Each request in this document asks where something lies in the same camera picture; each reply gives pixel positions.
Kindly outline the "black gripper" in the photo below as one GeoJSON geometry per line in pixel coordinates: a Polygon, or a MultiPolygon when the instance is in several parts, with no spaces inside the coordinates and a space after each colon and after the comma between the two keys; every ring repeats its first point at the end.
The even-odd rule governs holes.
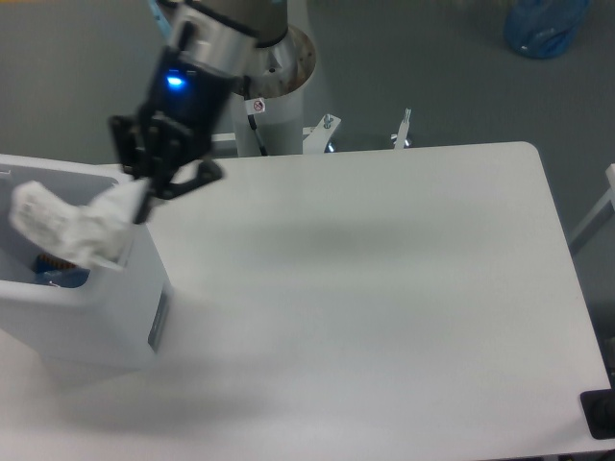
{"type": "Polygon", "coordinates": [[[178,169],[209,152],[211,137],[223,108],[236,84],[236,78],[222,75],[183,61],[181,51],[171,46],[162,49],[147,96],[137,111],[137,124],[131,115],[113,115],[108,119],[111,140],[122,171],[145,183],[133,223],[144,224],[157,202],[168,202],[224,178],[222,168],[211,159],[197,162],[194,176],[185,182],[173,182],[178,169]],[[170,166],[160,163],[154,174],[154,157],[170,134],[149,139],[156,120],[166,119],[181,132],[180,152],[170,166]],[[140,156],[138,131],[144,151],[140,156]]]}

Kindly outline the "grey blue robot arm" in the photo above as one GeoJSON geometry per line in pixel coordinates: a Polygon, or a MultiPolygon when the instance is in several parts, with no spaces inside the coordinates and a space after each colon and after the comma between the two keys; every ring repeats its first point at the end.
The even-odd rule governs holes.
{"type": "Polygon", "coordinates": [[[221,180],[211,159],[214,129],[247,72],[265,28],[271,1],[181,1],[144,100],[131,115],[109,119],[125,173],[145,182],[133,221],[145,223],[154,206],[221,180]]]}

